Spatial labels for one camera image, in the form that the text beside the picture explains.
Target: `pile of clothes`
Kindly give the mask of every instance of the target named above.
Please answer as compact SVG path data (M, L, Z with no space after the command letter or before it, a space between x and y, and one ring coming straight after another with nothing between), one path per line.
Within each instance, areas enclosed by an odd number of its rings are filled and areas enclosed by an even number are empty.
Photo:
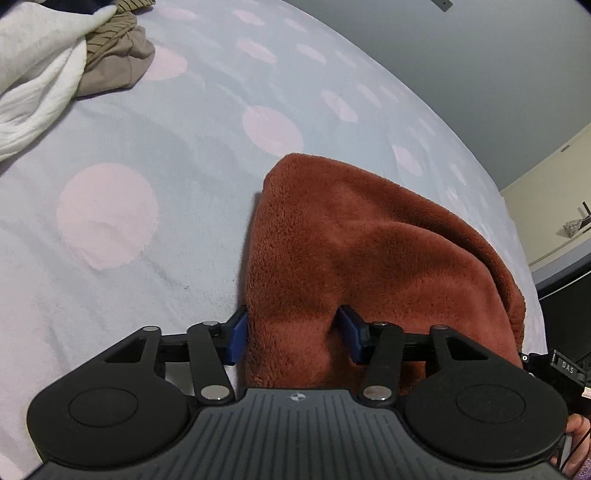
M133 12L155 0L0 0L0 160L73 97L131 88L155 48Z

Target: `white garment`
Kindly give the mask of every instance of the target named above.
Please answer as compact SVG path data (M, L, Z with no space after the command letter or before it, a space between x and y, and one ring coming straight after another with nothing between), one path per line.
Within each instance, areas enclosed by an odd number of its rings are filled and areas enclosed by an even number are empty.
M60 116L84 72L84 35L115 11L109 5L82 15L21 2L0 18L0 160Z

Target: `bed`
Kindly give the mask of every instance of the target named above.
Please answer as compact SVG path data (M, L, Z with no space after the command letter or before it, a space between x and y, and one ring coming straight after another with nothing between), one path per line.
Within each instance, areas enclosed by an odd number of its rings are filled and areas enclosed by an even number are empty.
M2 480L39 463L25 414L46 385L140 326L231 315L262 179L292 151L384 176L472 225L526 298L524 351L546 352L503 199L406 85L280 0L158 0L139 24L156 45L144 78L73 102L0 164Z

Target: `rust-colored fleece cloth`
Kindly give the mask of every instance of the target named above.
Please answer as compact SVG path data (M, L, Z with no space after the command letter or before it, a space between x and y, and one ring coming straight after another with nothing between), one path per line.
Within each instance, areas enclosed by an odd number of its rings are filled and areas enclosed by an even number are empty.
M449 325L521 366L525 302L495 250L445 208L335 160L290 154L268 173L245 297L250 386L359 388L332 325L341 304L408 333ZM424 364L405 364L401 391L422 378Z

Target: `gray wall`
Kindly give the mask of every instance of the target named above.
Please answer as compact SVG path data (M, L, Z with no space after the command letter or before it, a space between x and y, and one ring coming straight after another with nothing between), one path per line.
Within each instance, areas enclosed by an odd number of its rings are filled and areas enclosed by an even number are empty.
M591 15L575 0L288 0L393 72L499 189L591 122Z

